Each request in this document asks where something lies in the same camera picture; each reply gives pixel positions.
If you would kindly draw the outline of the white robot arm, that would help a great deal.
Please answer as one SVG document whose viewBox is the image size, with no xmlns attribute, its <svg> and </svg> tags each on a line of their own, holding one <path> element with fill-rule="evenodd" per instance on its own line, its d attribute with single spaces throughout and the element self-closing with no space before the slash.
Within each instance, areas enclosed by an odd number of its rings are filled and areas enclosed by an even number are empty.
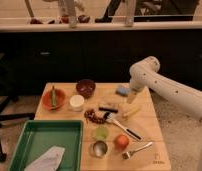
<svg viewBox="0 0 202 171">
<path fill-rule="evenodd" d="M 202 91 L 189 87 L 158 73 L 160 62 L 154 56 L 148 56 L 130 66 L 130 87 L 141 91 L 145 86 L 166 100 L 178 105 L 202 124 Z M 202 171 L 202 150 L 198 164 Z"/>
</svg>

